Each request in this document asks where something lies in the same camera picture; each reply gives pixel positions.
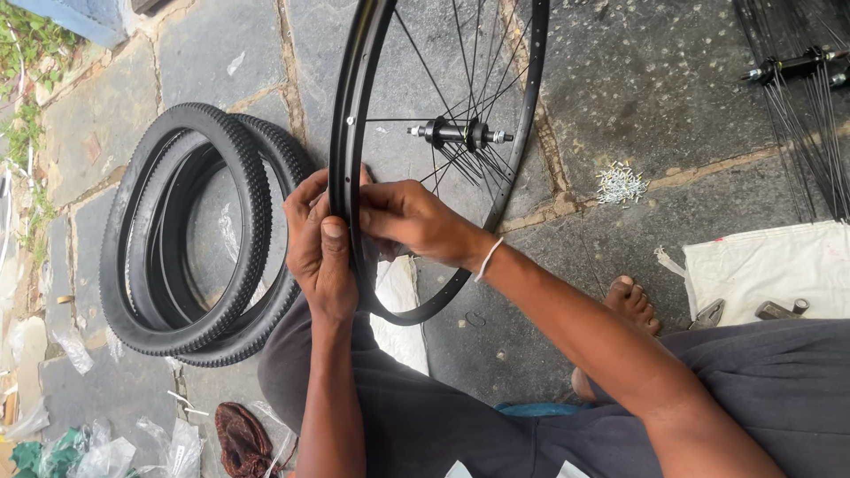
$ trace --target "toe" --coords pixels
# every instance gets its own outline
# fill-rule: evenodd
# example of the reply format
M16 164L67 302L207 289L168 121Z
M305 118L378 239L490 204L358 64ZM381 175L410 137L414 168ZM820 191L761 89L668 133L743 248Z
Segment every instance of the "toe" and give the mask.
M629 276L619 276L611 282L608 296L615 299L625 299L631 291L632 278Z
M633 286L632 292L629 294L629 299L626 301L626 303L629 305L629 307L635 307L636 305L638 305L638 301L640 300L642 295L643 287L638 285Z
M661 330L661 322L658 319L649 319L646 322L646 327L649 330L649 333L656 335L658 331Z
M649 304L649 297L647 297L645 293L641 293L640 297L637 298L635 310L641 312L646 309L647 304Z
M637 313L637 318L641 323L646 323L649 322L649 319L651 319L654 315L655 307L653 307L652 304L646 304L646 307Z

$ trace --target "white cloth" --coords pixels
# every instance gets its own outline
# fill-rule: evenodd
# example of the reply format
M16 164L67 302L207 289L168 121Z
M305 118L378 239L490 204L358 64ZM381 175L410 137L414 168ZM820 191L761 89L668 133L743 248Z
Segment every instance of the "white cloth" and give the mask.
M756 308L772 300L805 316L850 318L850 226L826 221L754 230L685 246L685 287L691 320L725 299L719 326L757 322Z
M419 306L416 273L416 264L410 256L399 256L392 263L378 263L375 295L387 310L401 312ZM375 315L370 316L369 323L381 350L406 366L428 375L428 354L420 327L397 326Z

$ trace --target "black bicycle rim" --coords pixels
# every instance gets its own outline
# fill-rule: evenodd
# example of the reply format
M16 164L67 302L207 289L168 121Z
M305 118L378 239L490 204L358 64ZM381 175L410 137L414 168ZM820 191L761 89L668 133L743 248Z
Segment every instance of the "black bicycle rim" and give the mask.
M471 273L468 270L458 270L429 301L413 310L397 313L387 310L371 287L366 245L360 232L360 161L371 89L384 38L394 15L399 22L402 21L396 12L396 3L396 0L361 0L354 13L334 105L328 190L331 213L343 217L349 225L351 264L360 285L361 307L393 324L411 326L425 322L442 310L460 292ZM548 0L532 0L530 40L527 43L529 64L525 70L527 77L522 111L513 138L513 148L507 160L509 179L499 183L499 191L495 194L493 205L484 221L486 230L495 230L502 218L516 176L516 173L512 172L519 170L532 130L546 52L548 13ZM409 33L408 38L415 45Z

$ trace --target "forearm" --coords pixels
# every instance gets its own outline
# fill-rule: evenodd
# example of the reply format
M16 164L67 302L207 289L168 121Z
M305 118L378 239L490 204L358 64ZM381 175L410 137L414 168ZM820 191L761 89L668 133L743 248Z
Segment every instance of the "forearm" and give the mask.
M662 403L711 400L699 380L658 341L515 249L497 248L484 279L636 416L652 413Z
M366 476L363 418L351 364L351 323L313 322L299 478Z

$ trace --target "wrist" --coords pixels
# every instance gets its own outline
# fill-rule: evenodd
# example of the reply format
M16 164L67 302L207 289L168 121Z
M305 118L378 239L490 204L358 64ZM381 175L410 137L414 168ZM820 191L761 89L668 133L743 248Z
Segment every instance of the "wrist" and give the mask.
M473 235L470 241L470 253L464 260L463 268L478 274L481 271L481 266L484 264L487 255L493 249L493 246L499 242L499 238L482 230L479 234Z

